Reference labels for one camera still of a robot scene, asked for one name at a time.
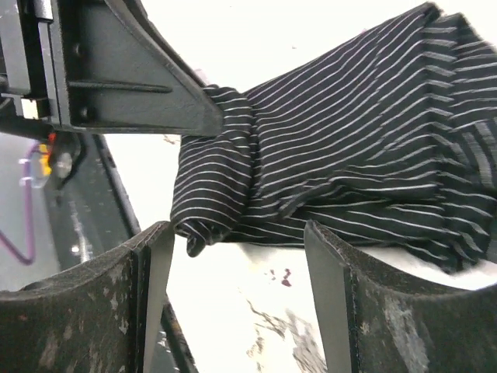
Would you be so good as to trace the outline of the black patterned boxer underwear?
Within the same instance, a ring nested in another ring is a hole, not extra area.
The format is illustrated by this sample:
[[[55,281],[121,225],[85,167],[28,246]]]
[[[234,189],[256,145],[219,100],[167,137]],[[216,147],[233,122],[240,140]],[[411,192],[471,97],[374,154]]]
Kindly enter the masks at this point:
[[[247,92],[209,85],[222,132],[185,136],[171,220],[218,242],[302,247],[314,220],[455,272],[496,217],[496,51],[417,6]]]

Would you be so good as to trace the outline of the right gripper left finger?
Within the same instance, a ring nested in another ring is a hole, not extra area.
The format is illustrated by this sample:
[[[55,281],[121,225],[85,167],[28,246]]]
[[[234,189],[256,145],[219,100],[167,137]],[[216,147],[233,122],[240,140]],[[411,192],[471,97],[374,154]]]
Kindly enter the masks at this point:
[[[92,260],[1,293],[3,372],[148,372],[174,246],[159,221]]]

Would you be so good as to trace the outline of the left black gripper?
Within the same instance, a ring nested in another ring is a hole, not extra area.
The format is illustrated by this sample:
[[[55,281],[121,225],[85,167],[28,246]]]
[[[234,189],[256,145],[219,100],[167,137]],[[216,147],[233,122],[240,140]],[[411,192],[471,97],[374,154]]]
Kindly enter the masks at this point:
[[[1,2],[2,133],[215,136],[222,126],[142,2]]]

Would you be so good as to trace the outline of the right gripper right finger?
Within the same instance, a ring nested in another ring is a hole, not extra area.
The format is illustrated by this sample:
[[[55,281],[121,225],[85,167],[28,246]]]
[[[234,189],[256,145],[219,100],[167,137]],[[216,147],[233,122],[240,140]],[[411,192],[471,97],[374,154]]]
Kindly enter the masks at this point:
[[[304,248],[330,372],[494,372],[496,288],[415,277],[315,221]]]

